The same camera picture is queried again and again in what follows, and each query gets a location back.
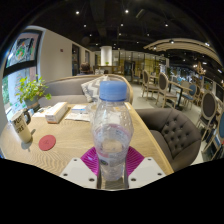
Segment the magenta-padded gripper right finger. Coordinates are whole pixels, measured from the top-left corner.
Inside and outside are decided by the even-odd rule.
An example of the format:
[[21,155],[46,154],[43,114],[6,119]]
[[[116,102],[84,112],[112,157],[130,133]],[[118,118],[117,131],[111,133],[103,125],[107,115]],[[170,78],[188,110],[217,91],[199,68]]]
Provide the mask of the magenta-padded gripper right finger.
[[144,157],[132,147],[128,149],[125,163],[126,188],[140,188],[165,176],[152,157]]

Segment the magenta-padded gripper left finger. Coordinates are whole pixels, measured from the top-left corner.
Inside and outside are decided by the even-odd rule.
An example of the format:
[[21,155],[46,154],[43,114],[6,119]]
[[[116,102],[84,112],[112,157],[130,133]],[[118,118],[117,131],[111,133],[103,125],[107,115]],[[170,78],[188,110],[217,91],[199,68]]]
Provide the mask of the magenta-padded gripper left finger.
[[96,149],[92,147],[80,158],[72,158],[60,176],[84,188],[97,189],[100,167]]

